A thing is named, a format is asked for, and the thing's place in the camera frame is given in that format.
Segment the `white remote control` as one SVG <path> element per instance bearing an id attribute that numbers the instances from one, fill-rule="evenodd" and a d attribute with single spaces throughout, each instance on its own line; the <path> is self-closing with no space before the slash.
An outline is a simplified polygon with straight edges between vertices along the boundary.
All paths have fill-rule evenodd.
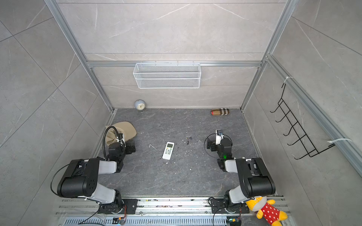
<path id="1" fill-rule="evenodd" d="M 166 143 L 164 153 L 162 155 L 162 159 L 164 159 L 164 160 L 170 160 L 171 159 L 174 145 L 175 145 L 175 143 L 173 143 L 173 142 L 167 142 Z"/>

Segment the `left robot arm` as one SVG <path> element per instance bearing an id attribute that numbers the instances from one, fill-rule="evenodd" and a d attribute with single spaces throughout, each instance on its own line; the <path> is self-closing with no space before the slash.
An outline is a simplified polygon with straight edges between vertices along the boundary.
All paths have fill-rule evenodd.
<path id="1" fill-rule="evenodd" d="M 124 144 L 115 142 L 108 147 L 109 155 L 103 158 L 72 160 L 65 166 L 56 195 L 62 198 L 84 198 L 95 201 L 102 208 L 123 208 L 120 192 L 107 188 L 98 182 L 99 175 L 119 173 L 127 154 L 136 151 L 134 141 Z"/>

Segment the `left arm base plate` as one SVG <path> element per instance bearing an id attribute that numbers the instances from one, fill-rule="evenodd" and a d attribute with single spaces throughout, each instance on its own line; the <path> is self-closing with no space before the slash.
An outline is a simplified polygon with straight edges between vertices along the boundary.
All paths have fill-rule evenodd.
<path id="1" fill-rule="evenodd" d="M 102 204 L 98 214 L 134 214 L 136 212 L 138 199 L 123 199 L 110 204 Z"/>

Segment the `plaid striped slipper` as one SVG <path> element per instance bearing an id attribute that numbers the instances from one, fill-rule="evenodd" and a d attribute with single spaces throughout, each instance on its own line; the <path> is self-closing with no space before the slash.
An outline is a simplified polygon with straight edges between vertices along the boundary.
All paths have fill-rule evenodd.
<path id="1" fill-rule="evenodd" d="M 222 116 L 222 115 L 228 115 L 230 113 L 230 110 L 228 108 L 218 108 L 211 110 L 212 116 Z"/>

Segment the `yellow plush toy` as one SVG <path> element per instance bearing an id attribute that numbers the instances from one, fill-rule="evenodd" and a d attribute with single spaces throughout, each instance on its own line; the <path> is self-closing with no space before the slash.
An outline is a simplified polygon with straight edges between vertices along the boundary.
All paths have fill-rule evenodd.
<path id="1" fill-rule="evenodd" d="M 246 201 L 247 207 L 256 212 L 258 219 L 264 218 L 270 226 L 281 226 L 281 222 L 286 220 L 288 216 L 285 212 L 275 208 L 274 204 L 275 200 L 268 200 L 266 196 L 258 196 Z"/>

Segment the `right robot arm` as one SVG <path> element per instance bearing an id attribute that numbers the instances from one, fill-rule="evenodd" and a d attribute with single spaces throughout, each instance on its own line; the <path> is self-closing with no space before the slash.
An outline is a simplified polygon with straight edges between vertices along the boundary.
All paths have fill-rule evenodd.
<path id="1" fill-rule="evenodd" d="M 216 160 L 222 171 L 238 175 L 239 185 L 224 195 L 226 206 L 275 193 L 275 183 L 261 158 L 233 158 L 232 141 L 229 138 L 207 138 L 204 148 L 217 153 Z"/>

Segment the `small round grey clock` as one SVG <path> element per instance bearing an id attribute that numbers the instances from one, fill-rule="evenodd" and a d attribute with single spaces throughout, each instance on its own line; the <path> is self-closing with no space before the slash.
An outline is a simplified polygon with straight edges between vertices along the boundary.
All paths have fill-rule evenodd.
<path id="1" fill-rule="evenodd" d="M 142 112 L 146 109 L 146 103 L 145 103 L 145 101 L 143 101 L 141 99 L 136 100 L 134 103 L 134 106 L 139 112 Z"/>

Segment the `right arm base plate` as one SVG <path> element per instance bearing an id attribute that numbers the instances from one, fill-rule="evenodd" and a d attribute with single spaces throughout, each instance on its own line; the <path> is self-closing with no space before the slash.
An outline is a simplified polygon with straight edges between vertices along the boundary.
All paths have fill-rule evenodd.
<path id="1" fill-rule="evenodd" d="M 213 214 L 247 214 L 250 212 L 245 203 L 234 204 L 224 199 L 210 197 L 208 204 Z"/>

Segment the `black wall hook rack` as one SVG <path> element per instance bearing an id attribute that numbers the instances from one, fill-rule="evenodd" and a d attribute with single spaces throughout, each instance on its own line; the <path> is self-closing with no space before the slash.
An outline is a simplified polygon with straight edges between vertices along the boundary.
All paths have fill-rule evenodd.
<path id="1" fill-rule="evenodd" d="M 289 131 L 287 133 L 283 133 L 284 137 L 288 137 L 291 134 L 291 132 L 294 132 L 294 134 L 296 135 L 297 139 L 293 143 L 287 143 L 287 146 L 291 147 L 297 143 L 300 143 L 302 145 L 305 154 L 301 157 L 294 157 L 294 159 L 301 160 L 305 157 L 312 158 L 335 147 L 336 145 L 332 143 L 329 144 L 327 148 L 323 150 L 318 150 L 318 148 L 314 145 L 313 141 L 305 131 L 303 125 L 296 118 L 294 113 L 291 111 L 291 108 L 287 105 L 286 101 L 283 98 L 286 89 L 286 84 L 282 84 L 281 89 L 282 93 L 279 101 L 277 102 L 277 107 L 273 111 L 270 111 L 270 113 L 272 114 L 277 112 L 282 113 L 282 117 L 279 120 L 275 120 L 276 123 L 280 123 L 283 120 L 286 120 L 288 122 Z"/>

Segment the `beige cap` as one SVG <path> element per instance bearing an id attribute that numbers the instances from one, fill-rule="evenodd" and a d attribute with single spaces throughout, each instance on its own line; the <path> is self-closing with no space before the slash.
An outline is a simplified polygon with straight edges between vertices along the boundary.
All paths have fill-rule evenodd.
<path id="1" fill-rule="evenodd" d="M 128 121 L 117 122 L 113 124 L 113 126 L 117 129 L 119 134 L 123 134 L 123 138 L 125 141 L 131 140 L 137 135 L 137 131 L 134 126 Z M 114 129 L 108 130 L 105 138 L 106 145 L 116 142 L 116 132 Z"/>

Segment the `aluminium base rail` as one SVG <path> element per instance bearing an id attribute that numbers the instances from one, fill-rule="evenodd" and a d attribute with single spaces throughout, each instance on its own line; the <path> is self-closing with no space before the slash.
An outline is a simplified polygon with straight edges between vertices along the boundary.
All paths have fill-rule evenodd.
<path id="1" fill-rule="evenodd" d="M 266 226 L 247 207 L 226 210 L 222 198 L 127 197 L 126 211 L 96 213 L 91 201 L 62 199 L 55 210 L 54 226 Z"/>

